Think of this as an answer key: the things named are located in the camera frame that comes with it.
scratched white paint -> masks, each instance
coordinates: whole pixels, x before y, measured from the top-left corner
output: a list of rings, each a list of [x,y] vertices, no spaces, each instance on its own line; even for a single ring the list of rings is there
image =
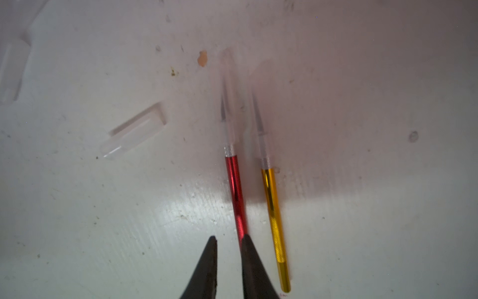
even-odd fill
[[[1,297],[177,298],[214,234],[217,298],[242,298],[218,108],[196,62],[238,44],[251,70],[277,70],[288,298],[475,298],[476,9],[50,0],[19,98],[0,110]],[[159,101],[159,134],[96,159],[109,130]],[[250,233],[279,290],[244,123]]]

